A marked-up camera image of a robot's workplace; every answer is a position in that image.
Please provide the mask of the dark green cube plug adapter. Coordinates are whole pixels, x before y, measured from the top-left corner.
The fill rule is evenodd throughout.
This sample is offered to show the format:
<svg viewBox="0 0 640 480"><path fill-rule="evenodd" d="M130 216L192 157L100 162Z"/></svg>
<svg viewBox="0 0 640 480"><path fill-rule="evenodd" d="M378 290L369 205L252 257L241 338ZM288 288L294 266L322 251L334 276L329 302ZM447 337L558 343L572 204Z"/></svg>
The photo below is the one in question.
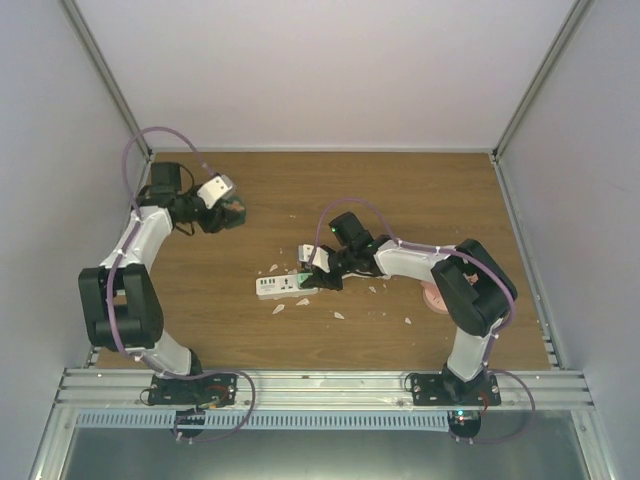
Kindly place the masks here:
<svg viewBox="0 0 640 480"><path fill-rule="evenodd" d="M243 225L246 221L247 209L238 196L227 199L223 204L224 228L233 229Z"/></svg>

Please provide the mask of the white power strip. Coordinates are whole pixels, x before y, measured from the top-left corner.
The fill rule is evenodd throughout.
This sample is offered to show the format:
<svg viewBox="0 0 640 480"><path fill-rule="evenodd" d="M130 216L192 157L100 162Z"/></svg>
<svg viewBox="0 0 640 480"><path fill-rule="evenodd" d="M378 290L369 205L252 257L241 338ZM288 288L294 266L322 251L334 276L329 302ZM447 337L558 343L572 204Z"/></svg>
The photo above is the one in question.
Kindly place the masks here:
<svg viewBox="0 0 640 480"><path fill-rule="evenodd" d="M319 292L318 288L300 288L297 282L297 274L291 273L257 278L255 281L257 297L260 300L279 300L315 295Z"/></svg>

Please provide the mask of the light green plug adapter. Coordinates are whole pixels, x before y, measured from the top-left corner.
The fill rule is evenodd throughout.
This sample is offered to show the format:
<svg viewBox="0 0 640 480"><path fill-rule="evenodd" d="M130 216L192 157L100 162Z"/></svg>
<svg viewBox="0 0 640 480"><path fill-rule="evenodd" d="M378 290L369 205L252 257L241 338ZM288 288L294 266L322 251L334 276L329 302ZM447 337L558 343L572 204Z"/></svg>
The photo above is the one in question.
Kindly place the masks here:
<svg viewBox="0 0 640 480"><path fill-rule="evenodd" d="M303 288L303 284L313 276L312 272L303 271L297 274L297 282L300 288Z"/></svg>

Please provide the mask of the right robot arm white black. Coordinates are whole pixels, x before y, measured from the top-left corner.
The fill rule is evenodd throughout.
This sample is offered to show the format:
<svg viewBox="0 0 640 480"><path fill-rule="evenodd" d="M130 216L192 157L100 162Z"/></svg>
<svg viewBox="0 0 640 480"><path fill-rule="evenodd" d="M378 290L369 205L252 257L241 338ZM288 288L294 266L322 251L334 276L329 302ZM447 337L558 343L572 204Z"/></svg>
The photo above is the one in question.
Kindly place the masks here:
<svg viewBox="0 0 640 480"><path fill-rule="evenodd" d="M431 246L387 233L373 236L357 216L346 212L329 223L340 244L303 244L298 260L309 276L304 289L340 291L348 276L403 277L422 284L434 310L456 325L451 353L438 381L451 403L464 405L489 380L490 352L512 320L517 289L484 246L467 239L455 246Z"/></svg>

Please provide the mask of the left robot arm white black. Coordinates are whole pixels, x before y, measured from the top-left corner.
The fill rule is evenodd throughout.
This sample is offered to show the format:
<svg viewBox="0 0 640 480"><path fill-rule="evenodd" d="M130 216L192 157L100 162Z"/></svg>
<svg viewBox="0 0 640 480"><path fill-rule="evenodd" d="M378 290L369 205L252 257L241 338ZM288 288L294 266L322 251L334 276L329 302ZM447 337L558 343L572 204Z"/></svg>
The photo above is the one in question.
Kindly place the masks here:
<svg viewBox="0 0 640 480"><path fill-rule="evenodd" d="M177 162L151 167L151 179L132 197L128 224L114 250L85 268L78 287L88 338L173 378L171 391L185 404L203 398L206 380L197 355L166 330L150 271L174 232L218 233L243 224L246 209L232 180L214 173L203 183L182 184L188 170Z"/></svg>

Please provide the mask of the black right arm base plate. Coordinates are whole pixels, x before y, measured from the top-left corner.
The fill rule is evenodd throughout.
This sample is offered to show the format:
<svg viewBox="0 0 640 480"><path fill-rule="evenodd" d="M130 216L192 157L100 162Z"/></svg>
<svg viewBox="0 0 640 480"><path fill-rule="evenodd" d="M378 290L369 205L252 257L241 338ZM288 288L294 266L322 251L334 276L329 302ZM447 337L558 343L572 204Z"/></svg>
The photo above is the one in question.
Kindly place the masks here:
<svg viewBox="0 0 640 480"><path fill-rule="evenodd" d="M409 373L404 388L415 406L499 406L502 403L497 379L480 372L468 382L449 371Z"/></svg>

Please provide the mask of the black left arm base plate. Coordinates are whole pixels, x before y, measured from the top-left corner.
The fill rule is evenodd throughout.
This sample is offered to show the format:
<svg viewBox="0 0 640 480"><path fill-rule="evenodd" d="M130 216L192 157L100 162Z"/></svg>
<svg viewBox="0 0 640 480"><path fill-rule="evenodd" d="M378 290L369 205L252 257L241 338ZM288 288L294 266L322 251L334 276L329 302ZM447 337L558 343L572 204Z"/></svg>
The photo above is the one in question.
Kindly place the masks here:
<svg viewBox="0 0 640 480"><path fill-rule="evenodd" d="M238 376L220 373L198 380L184 380L154 375L142 390L140 402L145 406L187 406L219 408L235 402Z"/></svg>

